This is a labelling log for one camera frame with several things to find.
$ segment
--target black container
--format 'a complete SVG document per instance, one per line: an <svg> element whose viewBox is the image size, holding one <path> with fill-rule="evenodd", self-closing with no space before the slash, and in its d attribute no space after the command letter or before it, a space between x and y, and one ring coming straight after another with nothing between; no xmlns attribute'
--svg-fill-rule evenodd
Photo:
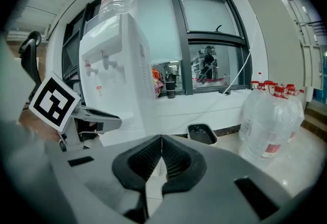
<svg viewBox="0 0 327 224"><path fill-rule="evenodd" d="M212 129L206 124L193 124L188 126L188 138L204 144L215 144L217 137Z"/></svg>
<svg viewBox="0 0 327 224"><path fill-rule="evenodd" d="M175 98L175 81L173 79L173 74L168 74L166 78L166 90L167 90L167 97L169 99Z"/></svg>

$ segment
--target window frame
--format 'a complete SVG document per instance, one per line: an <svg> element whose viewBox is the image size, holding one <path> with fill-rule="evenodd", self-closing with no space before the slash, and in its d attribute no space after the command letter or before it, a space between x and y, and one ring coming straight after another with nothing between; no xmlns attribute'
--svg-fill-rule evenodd
<svg viewBox="0 0 327 224"><path fill-rule="evenodd" d="M230 13L231 17L233 17L233 22L235 22L239 36L226 34L226 33L222 33L222 32L217 33L217 32L211 32L211 31L188 31L187 18L186 18L186 14L185 14L184 7L183 7L181 0L171 0L171 2L173 4L173 10L174 10L174 14L175 14L175 20L176 20L177 29L178 29L180 49L181 49L181 55L182 55L182 59L180 61L180 66L181 66L183 90L176 90L176 94L177 95L193 95L193 94L197 94L197 93L207 93L207 92L216 92L216 91L225 90L228 86L213 86L213 87L204 87L204 88L193 89L189 44L192 44L192 43L221 44L221 45L234 46L236 48L239 48L240 50L237 50L237 58L238 58L238 69L240 70L244 64L245 59L247 58L247 56L249 54L249 41L248 41L248 38L246 35L246 30L245 30L244 24L242 22L242 19L240 17L240 14L239 14L235 4L233 3L232 0L225 0L227 10ZM101 0L94 0L92 3L87 4L85 6L85 9L83 11L81 11L66 26L63 50L64 50L64 46L66 46L67 43L69 42L69 40L73 38L73 35L76 35L76 34L70 34L70 36L68 37L69 33L71 32L69 30L72 30L74 24L80 19L80 17L83 18L83 21L82 21L81 27L79 29L79 41L83 38L84 34L86 33L87 23L88 23L88 21L90 21L92 18L94 18L96 16L96 14L94 13L94 10L95 10L95 7L97 5L99 5L100 3L101 3ZM74 69L72 69L72 70L74 70L75 73L70 74L70 76L68 76L67 73L62 74L64 81L69 80L69 77L72 77L73 75L76 75L76 74L80 78L79 65L74 67ZM241 73L239 75L239 85L232 85L230 87L230 90L250 88L251 74L252 74L252 63L251 63L251 58L249 58L244 69L241 71ZM82 86L81 86L80 81L76 81L75 83L80 84L81 94L83 95ZM160 97L166 96L166 95L167 95L167 92L161 92Z"/></svg>

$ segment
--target small black tray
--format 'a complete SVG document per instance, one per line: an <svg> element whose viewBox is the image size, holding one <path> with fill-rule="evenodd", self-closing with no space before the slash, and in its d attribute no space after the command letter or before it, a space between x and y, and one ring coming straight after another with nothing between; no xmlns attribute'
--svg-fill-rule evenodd
<svg viewBox="0 0 327 224"><path fill-rule="evenodd" d="M217 137L206 124L193 124L188 126L188 138L208 145L215 144Z"/></svg>

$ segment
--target white cable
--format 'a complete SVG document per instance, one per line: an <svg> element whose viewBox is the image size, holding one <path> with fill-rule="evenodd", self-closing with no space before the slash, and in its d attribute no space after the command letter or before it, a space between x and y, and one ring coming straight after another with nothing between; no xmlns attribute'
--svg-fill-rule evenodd
<svg viewBox="0 0 327 224"><path fill-rule="evenodd" d="M254 44L254 39L255 39L255 30L256 30L256 17L255 17L255 24L254 24L254 34L253 34L253 39L252 39L252 44L251 44L251 47L249 49L249 55L247 56L243 66L241 67L240 71L238 72L238 74L236 75L236 77L234 78L234 80L232 81L232 83L229 84L229 87L227 89L225 89L223 95L229 90L229 88L233 85L233 83L235 82L235 80L239 77L240 73L242 72L243 68L245 67L250 55L251 55L251 49L253 47L253 44ZM218 97L212 104L210 104L210 106L208 106L208 108L206 108L203 112L201 112L197 117L183 123L182 125L178 126L177 128L174 128L174 129L170 129L162 134L168 134L169 132L172 132L172 131L176 131L178 130L179 128L181 127L184 127L185 125L191 123L192 121L195 121L197 120L198 118L200 118L204 113L206 113L212 106L216 105L218 103L219 100L222 100L223 98L220 98Z"/></svg>

